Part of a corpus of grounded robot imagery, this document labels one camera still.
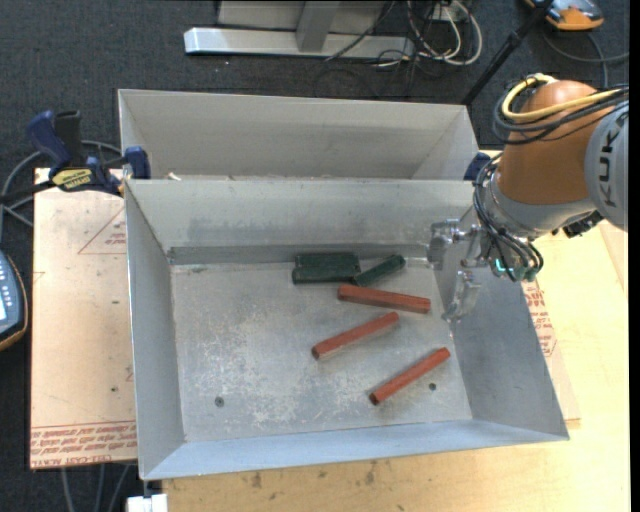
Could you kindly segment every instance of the dark green block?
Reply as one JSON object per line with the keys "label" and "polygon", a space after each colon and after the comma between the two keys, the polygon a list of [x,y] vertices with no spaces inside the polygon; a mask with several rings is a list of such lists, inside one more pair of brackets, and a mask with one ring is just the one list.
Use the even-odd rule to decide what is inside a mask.
{"label": "dark green block", "polygon": [[295,284],[350,282],[358,270],[353,265],[347,267],[298,267],[293,269],[291,278]]}
{"label": "dark green block", "polygon": [[369,286],[375,281],[404,268],[406,263],[406,260],[402,256],[394,254],[379,265],[354,276],[353,282],[358,286]]}
{"label": "dark green block", "polygon": [[352,267],[354,274],[360,272],[360,260],[351,252],[298,254],[295,264],[296,267]]}

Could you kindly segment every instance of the gray metal bin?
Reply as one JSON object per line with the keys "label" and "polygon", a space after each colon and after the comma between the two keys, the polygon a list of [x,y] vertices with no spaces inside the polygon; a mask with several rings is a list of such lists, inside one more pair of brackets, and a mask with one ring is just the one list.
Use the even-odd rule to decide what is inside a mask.
{"label": "gray metal bin", "polygon": [[[456,255],[434,270],[425,250],[432,223],[471,205],[461,176],[477,148],[464,109],[148,91],[120,101],[123,147],[147,148],[156,173],[125,194],[143,479],[567,438],[520,286],[478,271],[475,310],[441,317]],[[226,150],[224,128],[243,133]],[[405,152],[369,148],[386,144],[385,130]],[[169,172],[182,180],[161,179]],[[339,301],[335,283],[292,283],[296,254],[343,250],[364,267],[404,255],[377,287],[429,297],[432,309],[400,312],[388,335],[316,361],[316,342],[384,312]],[[375,386],[442,346],[445,364],[371,404]]]}

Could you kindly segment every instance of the red stick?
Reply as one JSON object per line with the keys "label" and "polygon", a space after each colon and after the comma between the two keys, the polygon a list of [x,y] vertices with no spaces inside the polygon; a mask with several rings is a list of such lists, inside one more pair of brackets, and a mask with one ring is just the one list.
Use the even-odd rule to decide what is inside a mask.
{"label": "red stick", "polygon": [[327,357],[335,353],[337,350],[340,350],[351,343],[355,343],[356,341],[360,341],[367,336],[380,334],[382,329],[391,327],[399,319],[400,317],[395,311],[393,313],[387,313],[386,315],[382,315],[365,324],[359,325],[358,327],[354,327],[353,329],[338,334],[337,336],[317,343],[311,349],[311,354],[313,354],[313,357],[316,359]]}
{"label": "red stick", "polygon": [[394,377],[390,381],[386,382],[373,393],[369,395],[369,400],[373,405],[378,405],[380,402],[386,400],[394,393],[400,391],[405,386],[411,384],[414,380],[422,377],[429,370],[433,370],[440,363],[443,363],[451,353],[446,348],[439,348],[431,355],[425,357],[418,363],[414,364],[406,372],[401,373],[397,377]]}
{"label": "red stick", "polygon": [[351,284],[343,284],[338,288],[338,299],[368,306],[401,309],[413,313],[428,313],[431,309],[431,300],[424,297],[385,292]]}

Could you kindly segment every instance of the bin floor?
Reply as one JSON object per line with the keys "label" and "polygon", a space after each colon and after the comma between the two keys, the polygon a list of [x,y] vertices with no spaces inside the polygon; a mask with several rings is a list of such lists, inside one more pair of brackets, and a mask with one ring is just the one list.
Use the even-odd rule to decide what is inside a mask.
{"label": "bin floor", "polygon": [[[373,262],[362,262],[366,269]],[[292,263],[172,267],[187,441],[471,419],[433,271],[409,260],[374,287],[428,297],[380,336],[315,360],[319,341],[389,310],[337,299],[338,283],[298,284]],[[368,394],[431,351],[452,357],[378,406]]]}

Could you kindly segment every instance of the clamp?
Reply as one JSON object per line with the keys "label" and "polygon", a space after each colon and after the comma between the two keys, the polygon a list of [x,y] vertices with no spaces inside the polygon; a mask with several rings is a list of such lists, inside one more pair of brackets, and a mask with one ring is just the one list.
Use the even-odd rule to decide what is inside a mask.
{"label": "clamp", "polygon": [[[123,193],[123,183],[104,168],[100,160],[86,156],[80,136],[80,112],[54,115],[51,110],[36,115],[27,126],[27,136],[41,153],[53,160],[49,182],[65,192],[94,190],[116,196]],[[126,166],[126,178],[148,179],[151,168],[146,152],[140,146],[126,148],[113,163]]]}

